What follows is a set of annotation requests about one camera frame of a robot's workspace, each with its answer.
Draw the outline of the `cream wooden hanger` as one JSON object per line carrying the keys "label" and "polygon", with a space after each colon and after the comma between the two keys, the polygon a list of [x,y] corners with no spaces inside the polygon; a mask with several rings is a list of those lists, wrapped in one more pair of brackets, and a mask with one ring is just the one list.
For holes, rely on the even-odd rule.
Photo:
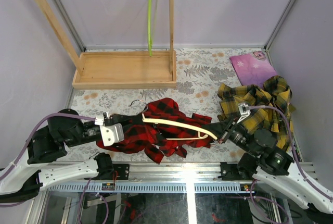
{"label": "cream wooden hanger", "polygon": [[208,131],[204,128],[201,128],[201,127],[196,127],[196,126],[193,126],[193,125],[189,125],[189,124],[181,123],[181,122],[177,122],[177,121],[172,121],[172,120],[165,120],[165,119],[159,119],[159,118],[146,118],[145,115],[144,115],[144,112],[148,110],[148,104],[146,102],[142,101],[141,99],[135,99],[128,105],[128,107],[131,107],[135,102],[143,103],[144,106],[145,106],[144,109],[141,112],[143,123],[173,126],[173,127],[178,127],[178,128],[182,128],[182,129],[192,130],[192,131],[195,131],[197,133],[197,137],[167,138],[167,140],[169,140],[169,141],[203,140],[203,139],[206,139],[208,137],[212,138],[213,141],[218,140],[218,138],[215,134],[213,134],[212,132],[210,132],[210,131]]}

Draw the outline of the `red black plaid shirt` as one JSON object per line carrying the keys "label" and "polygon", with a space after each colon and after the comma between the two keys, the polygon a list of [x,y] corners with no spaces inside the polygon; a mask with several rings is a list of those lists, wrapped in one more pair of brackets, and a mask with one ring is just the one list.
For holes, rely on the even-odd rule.
{"label": "red black plaid shirt", "polygon": [[[146,118],[159,118],[186,123],[196,127],[208,125],[212,118],[193,113],[187,117],[179,110],[178,104],[171,98],[162,98],[148,104],[148,110],[144,112]],[[213,139],[208,137],[203,140],[169,141],[167,138],[191,138],[197,137],[197,133],[192,130],[182,129],[167,125],[155,125],[143,123],[133,126],[129,130],[123,130],[125,139],[112,146],[104,146],[102,140],[96,145],[105,150],[121,152],[126,154],[144,151],[145,154],[155,163],[160,163],[163,157],[170,157],[176,154],[185,158],[187,151],[183,148],[188,145],[194,148],[211,147]]]}

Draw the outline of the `yellow black plaid shirt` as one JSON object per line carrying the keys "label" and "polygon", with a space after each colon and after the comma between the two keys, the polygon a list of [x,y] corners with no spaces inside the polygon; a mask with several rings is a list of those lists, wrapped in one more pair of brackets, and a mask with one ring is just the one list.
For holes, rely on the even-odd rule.
{"label": "yellow black plaid shirt", "polygon": [[[231,88],[221,84],[217,92],[221,99],[222,113],[218,115],[220,121],[227,118],[239,117],[238,104],[247,103],[249,106],[267,106],[280,110],[288,120],[290,130],[293,131],[290,106],[292,91],[287,81],[281,76],[273,76],[266,80],[262,87],[244,85]],[[270,108],[252,109],[250,116],[240,123],[250,134],[264,128],[272,132],[277,139],[277,146],[284,151],[289,149],[290,138],[282,116]]]}

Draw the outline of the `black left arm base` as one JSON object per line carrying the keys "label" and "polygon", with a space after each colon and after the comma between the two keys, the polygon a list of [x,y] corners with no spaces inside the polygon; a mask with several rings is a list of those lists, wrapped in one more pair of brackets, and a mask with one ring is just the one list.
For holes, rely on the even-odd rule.
{"label": "black left arm base", "polygon": [[113,168],[102,176],[102,180],[126,181],[129,179],[129,164],[114,164]]}

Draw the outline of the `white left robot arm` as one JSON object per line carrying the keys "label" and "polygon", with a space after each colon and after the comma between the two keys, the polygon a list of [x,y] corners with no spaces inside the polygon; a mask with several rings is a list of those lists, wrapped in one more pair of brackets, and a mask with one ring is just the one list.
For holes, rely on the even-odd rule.
{"label": "white left robot arm", "polygon": [[1,170],[1,204],[18,205],[36,197],[41,191],[76,179],[110,180],[115,169],[111,157],[100,153],[92,159],[51,168],[67,156],[67,148],[101,141],[105,146],[124,140],[132,125],[142,123],[142,115],[80,116],[67,108],[44,117],[28,136],[19,155]]}

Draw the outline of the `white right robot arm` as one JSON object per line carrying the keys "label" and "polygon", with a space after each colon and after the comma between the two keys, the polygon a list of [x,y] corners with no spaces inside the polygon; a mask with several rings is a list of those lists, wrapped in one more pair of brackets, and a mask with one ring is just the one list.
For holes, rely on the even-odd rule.
{"label": "white right robot arm", "polygon": [[277,140],[266,129],[253,134],[233,119],[202,126],[216,143],[231,141],[244,151],[235,169],[222,169],[223,179],[251,178],[268,184],[302,208],[316,223],[332,221],[332,191],[320,185],[286,151],[276,146]]}

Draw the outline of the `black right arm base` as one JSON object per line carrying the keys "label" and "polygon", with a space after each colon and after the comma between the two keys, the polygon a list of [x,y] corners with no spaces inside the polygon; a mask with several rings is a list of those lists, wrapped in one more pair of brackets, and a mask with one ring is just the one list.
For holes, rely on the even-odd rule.
{"label": "black right arm base", "polygon": [[221,162],[220,169],[223,181],[252,180],[257,168],[257,159],[244,153],[238,163]]}

